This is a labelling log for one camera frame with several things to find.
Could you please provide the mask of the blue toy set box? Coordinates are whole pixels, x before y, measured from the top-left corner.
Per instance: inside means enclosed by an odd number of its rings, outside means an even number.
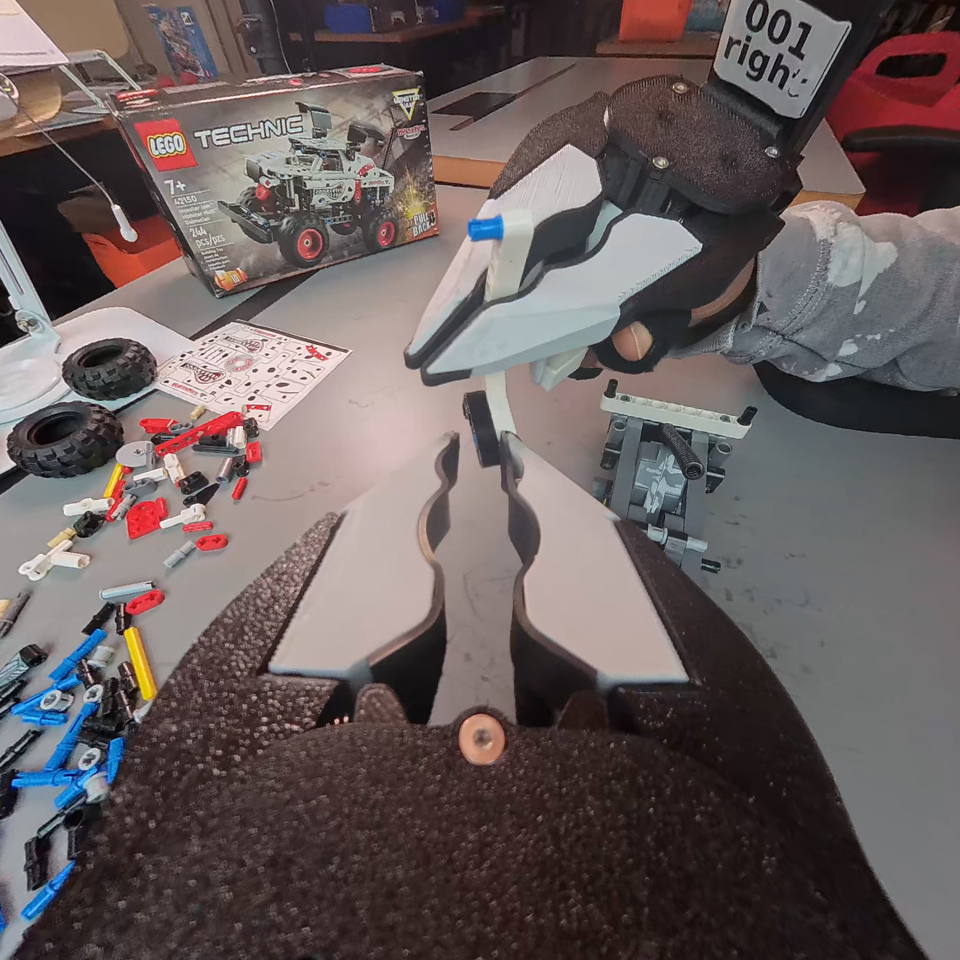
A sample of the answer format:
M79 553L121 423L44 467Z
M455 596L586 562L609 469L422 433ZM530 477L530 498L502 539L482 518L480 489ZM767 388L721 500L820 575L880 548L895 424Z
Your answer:
M148 4L144 10L176 78L184 83L218 78L218 68L192 6Z

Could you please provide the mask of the orange bag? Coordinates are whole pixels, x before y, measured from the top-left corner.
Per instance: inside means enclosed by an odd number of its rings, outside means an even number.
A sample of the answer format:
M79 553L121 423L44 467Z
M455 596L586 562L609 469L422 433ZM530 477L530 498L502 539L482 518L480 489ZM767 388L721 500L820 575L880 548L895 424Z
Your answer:
M619 42L678 42L685 32L693 1L623 1Z

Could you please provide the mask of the grey black toy chassis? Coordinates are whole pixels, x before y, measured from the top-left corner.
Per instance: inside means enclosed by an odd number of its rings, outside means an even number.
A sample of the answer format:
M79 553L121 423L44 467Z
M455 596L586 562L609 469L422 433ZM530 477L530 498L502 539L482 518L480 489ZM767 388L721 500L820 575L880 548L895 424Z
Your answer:
M612 378L601 409L609 419L594 498L687 574L718 573L722 564L708 557L704 537L706 500L724 481L726 462L757 407L709 411L631 395Z

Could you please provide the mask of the pile of red white pieces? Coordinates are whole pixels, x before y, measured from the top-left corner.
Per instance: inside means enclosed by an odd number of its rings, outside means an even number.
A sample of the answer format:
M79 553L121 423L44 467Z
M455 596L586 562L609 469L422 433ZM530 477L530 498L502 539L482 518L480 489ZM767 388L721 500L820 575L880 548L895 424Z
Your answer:
M102 497L65 504L69 524L21 563L18 574L37 583L53 570L87 569L92 558L80 542L111 526L125 525L132 543L161 531L184 534L185 546L164 561L167 570L195 549L226 547L229 538L215 529L210 502L244 497L251 469L262 462L260 433L272 411L270 404L246 403L207 420L142 418L143 437L118 447L109 462Z

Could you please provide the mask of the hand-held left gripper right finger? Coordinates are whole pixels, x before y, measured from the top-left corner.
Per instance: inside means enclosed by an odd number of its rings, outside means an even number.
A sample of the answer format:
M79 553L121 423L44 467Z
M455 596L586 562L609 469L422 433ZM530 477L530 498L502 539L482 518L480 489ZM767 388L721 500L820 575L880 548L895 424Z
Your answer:
M618 519L517 435L501 436L521 567L510 654L519 686L684 686L690 676Z

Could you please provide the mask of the white bent toy beam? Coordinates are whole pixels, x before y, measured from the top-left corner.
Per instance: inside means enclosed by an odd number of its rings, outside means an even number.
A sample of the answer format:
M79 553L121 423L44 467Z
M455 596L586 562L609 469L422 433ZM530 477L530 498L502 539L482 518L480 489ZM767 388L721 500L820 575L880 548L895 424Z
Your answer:
M534 236L531 212L518 210L473 219L467 226L471 243L490 245L483 305L517 294ZM483 390L468 391L462 397L462 414L482 469L500 465L501 434L517 431L508 397L507 370L504 364L492 372L484 369Z

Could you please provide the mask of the black toy set box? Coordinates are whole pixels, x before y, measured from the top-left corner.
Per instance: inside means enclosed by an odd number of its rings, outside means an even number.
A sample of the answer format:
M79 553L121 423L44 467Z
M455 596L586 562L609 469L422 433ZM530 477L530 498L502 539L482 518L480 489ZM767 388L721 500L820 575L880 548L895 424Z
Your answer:
M153 85L109 108L217 298L438 234L425 77L387 64Z

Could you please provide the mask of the person's right hand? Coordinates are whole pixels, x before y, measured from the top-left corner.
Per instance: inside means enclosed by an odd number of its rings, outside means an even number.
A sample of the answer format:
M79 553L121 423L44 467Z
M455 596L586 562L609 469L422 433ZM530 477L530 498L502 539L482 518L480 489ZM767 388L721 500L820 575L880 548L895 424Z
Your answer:
M739 270L726 287L726 290L714 299L693 308L690 312L689 327L695 330L703 325L716 325L738 316L755 294L755 274L759 258L755 256ZM640 321L615 333L611 342L619 356L629 362L646 359L654 350L654 336Z

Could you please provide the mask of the grey desk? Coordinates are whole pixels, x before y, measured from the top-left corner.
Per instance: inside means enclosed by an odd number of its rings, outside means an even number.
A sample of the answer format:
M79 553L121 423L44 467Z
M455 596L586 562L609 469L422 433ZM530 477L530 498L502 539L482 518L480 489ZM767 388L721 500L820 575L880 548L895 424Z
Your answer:
M218 320L345 347L346 360L265 434L242 501L210 512L229 546L174 569L141 627L163 682L211 619L324 514L461 433L438 547L449 640L430 718L514 717L509 649L519 558L499 474L462 414L477 384L427 389L402 353L485 193L440 186L437 237L217 301L181 263L93 304L190 336ZM707 499L702 586L766 659L817 739L873 870L930 958L958 958L958 441L843 431L786 411L754 371L665 362L622 391L739 413L750 434Z

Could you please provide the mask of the white book stand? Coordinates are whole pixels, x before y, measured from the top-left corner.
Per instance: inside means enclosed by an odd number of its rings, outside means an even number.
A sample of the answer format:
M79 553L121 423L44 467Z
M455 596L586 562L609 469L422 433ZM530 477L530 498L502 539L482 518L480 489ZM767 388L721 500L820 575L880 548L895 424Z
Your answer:
M6 227L1 227L1 276L22 338L2 346L2 423L22 417L42 402L66 391L58 351L61 335L54 328L29 272Z

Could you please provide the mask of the black toy tyre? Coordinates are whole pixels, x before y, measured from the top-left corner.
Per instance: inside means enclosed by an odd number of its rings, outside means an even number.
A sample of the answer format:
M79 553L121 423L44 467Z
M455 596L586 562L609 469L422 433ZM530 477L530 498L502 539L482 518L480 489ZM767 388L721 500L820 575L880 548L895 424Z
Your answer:
M26 474L66 479L105 466L124 443L124 428L114 413L98 404L70 401L23 418L8 435L6 452Z
M67 356L61 366L63 381L92 401L118 401L152 386L158 362L141 342L109 338L90 342Z

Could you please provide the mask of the adjoining grey table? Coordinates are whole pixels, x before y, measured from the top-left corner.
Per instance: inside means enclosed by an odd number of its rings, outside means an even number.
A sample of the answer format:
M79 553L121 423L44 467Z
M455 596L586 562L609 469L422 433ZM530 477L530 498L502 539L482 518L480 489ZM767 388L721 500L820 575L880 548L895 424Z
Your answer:
M545 56L439 95L428 102L435 180L490 188L522 138L551 114L647 76L681 75L702 84L709 67L703 59ZM479 118L477 106L452 111L476 94L503 94L510 102Z

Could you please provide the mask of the toy sticker sheet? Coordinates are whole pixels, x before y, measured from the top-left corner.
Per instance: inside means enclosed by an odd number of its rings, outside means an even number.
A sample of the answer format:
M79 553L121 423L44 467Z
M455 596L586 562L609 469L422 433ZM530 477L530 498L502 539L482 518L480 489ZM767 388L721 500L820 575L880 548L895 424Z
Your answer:
M269 430L352 355L346 347L233 320L158 366L154 387Z

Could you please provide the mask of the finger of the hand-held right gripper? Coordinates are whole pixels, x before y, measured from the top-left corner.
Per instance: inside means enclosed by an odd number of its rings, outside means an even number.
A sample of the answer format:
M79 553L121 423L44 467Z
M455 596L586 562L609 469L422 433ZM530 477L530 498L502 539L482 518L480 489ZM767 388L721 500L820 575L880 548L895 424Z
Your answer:
M547 267L581 258L597 244L607 224L620 216L603 206L597 161L574 146L560 148L501 196L488 197L478 216L490 218L519 210L531 212L534 236L518 292ZM468 237L462 240L405 349L408 368L421 368L441 341L483 306L490 248L489 242L474 244ZM594 346L523 364L532 368L591 368L597 364L590 356Z
M547 267L525 289L485 302L440 341L420 368L424 385L504 373L606 339L632 296L702 253L683 224L623 213L597 244Z

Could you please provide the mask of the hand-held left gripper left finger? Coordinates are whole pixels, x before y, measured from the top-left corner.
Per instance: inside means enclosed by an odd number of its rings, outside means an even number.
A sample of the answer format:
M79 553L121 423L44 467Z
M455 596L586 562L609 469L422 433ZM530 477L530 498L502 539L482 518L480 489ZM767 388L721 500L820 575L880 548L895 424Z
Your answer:
M460 436L425 450L350 502L271 655L274 676L385 680L402 656L446 646L446 583L436 555L450 531Z

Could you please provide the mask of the orange storage bin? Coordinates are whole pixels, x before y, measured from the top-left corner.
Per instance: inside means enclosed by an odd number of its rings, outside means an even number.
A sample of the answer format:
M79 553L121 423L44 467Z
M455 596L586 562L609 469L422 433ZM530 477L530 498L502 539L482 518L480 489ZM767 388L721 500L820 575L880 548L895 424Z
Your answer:
M182 258L177 240L162 217L150 217L134 222L132 226L137 233L133 242L125 240L117 227L104 233L81 234L97 265L114 287L128 285Z

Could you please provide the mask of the person's right forearm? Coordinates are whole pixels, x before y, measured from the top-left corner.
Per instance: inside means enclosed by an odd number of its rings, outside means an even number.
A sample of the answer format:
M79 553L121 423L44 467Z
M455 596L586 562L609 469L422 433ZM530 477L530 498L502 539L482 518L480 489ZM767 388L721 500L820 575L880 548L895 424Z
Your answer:
M809 382L958 390L957 206L860 216L824 200L781 218L757 258L751 300L668 359L714 354Z

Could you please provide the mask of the red chair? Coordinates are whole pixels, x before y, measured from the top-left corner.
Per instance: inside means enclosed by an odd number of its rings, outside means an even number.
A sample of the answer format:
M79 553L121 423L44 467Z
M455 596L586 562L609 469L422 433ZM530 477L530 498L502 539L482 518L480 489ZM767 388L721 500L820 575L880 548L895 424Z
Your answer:
M894 77L889 61L932 61L935 71ZM844 82L826 116L848 153L958 146L959 34L909 34L884 41Z

